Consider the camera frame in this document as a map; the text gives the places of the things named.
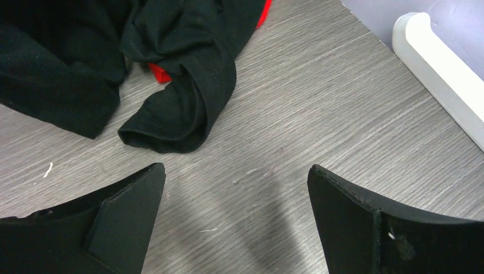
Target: wooden table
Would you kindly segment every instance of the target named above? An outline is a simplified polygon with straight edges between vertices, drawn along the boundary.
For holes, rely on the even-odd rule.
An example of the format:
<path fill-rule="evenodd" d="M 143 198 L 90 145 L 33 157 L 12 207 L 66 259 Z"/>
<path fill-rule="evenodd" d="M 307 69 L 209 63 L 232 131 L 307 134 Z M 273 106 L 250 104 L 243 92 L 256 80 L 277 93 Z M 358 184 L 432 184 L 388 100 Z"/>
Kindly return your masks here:
<path fill-rule="evenodd" d="M 484 219 L 484 154 L 339 0 L 274 1 L 237 68 L 231 101 L 186 155 L 118 138 L 162 88 L 139 66 L 97 140 L 0 107 L 0 216 L 162 162 L 167 182 L 143 273 L 217 274 L 327 271 L 306 186 L 315 163 L 411 206 Z"/>

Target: red fabric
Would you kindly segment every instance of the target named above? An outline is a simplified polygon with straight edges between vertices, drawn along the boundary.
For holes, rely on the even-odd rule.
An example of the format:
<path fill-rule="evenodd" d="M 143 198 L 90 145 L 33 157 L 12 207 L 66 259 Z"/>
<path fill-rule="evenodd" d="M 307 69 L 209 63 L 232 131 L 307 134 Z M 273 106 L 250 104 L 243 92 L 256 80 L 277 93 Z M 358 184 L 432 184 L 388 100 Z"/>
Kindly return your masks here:
<path fill-rule="evenodd" d="M 265 6 L 264 10 L 262 11 L 262 14 L 260 15 L 259 22 L 257 23 L 256 29 L 262 26 L 264 24 L 265 19 L 267 18 L 267 15 L 269 14 L 269 8 L 271 7 L 272 0 L 266 0 L 265 1 Z M 162 69 L 161 67 L 155 65 L 155 64 L 148 64 L 151 71 L 155 75 L 156 80 L 160 83 L 167 83 L 171 81 L 170 76 L 166 72 L 166 70 Z"/>
<path fill-rule="evenodd" d="M 262 11 L 262 15 L 260 16 L 256 29 L 261 27 L 265 19 L 267 18 L 267 15 L 269 14 L 269 8 L 271 7 L 271 2 L 272 0 L 265 0 L 264 10 Z"/>
<path fill-rule="evenodd" d="M 153 72 L 153 74 L 155 75 L 156 80 L 160 84 L 167 83 L 167 82 L 171 81 L 171 78 L 168 75 L 168 73 L 166 72 L 166 70 L 162 69 L 161 67 L 159 67 L 155 64 L 148 64 L 148 65 L 149 65 L 151 71 Z"/>

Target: gray wood grain surface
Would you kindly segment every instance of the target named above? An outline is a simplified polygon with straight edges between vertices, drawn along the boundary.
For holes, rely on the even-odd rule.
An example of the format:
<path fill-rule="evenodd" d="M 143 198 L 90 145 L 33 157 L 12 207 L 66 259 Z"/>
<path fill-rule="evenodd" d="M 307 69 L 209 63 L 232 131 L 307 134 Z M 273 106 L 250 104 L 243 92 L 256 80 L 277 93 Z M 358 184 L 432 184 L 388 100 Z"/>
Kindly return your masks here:
<path fill-rule="evenodd" d="M 1 106 L 0 217 L 163 162 L 146 274 L 326 273 L 306 187 L 315 163 L 411 206 L 484 219 L 484 154 L 338 0 L 274 1 L 237 68 L 231 101 L 205 144 L 186 155 L 118 138 L 163 88 L 137 65 L 96 140 Z"/>

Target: black cloth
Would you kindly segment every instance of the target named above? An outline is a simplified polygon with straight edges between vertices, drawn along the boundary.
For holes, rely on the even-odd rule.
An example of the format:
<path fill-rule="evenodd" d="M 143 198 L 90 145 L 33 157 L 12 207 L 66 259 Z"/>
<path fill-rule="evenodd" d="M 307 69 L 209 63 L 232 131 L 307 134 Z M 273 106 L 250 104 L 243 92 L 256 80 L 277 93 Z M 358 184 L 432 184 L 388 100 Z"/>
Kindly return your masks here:
<path fill-rule="evenodd" d="M 234 60 L 265 0 L 6 0 L 0 3 L 0 103 L 95 138 L 119 105 L 124 56 L 172 82 L 119 129 L 126 144 L 190 152 L 236 83 Z"/>

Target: purple wall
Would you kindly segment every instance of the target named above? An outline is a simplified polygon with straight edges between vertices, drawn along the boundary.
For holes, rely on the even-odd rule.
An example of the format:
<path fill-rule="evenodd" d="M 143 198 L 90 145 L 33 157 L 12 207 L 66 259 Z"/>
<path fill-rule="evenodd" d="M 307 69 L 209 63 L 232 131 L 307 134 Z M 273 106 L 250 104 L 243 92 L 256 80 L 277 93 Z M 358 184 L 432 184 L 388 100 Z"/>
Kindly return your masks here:
<path fill-rule="evenodd" d="M 392 28 L 401 15 L 430 14 L 432 29 L 484 79 L 484 0 L 341 0 L 380 40 L 392 48 Z"/>

